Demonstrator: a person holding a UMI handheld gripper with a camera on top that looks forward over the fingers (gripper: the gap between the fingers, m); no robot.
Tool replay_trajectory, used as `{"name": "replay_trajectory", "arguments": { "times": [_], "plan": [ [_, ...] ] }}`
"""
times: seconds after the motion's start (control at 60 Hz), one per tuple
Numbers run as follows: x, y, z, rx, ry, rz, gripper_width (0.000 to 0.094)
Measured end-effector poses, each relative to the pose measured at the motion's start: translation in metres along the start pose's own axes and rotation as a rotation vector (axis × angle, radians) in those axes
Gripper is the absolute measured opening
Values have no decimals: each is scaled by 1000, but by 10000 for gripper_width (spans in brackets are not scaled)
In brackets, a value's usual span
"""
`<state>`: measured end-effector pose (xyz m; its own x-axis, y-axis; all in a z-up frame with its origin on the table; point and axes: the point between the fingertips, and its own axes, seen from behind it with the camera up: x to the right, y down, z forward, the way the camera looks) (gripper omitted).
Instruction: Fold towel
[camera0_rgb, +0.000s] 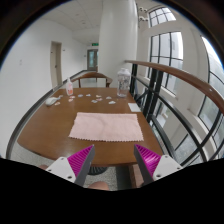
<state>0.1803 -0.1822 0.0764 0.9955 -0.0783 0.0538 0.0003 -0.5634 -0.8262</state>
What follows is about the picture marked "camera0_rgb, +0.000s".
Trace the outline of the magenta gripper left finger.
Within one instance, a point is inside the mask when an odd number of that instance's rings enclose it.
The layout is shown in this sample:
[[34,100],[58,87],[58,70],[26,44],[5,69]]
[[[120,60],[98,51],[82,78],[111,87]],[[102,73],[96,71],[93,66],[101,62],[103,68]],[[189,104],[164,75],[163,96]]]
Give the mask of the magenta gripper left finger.
[[46,171],[83,186],[94,156],[95,146],[91,145],[69,157],[59,157]]

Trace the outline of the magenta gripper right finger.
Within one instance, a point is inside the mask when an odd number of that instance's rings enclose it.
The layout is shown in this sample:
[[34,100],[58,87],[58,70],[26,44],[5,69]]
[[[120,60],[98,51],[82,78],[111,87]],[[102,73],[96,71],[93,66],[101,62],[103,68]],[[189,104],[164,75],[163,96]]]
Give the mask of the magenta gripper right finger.
[[160,156],[141,145],[134,145],[134,156],[145,185],[182,169],[182,166],[169,155]]

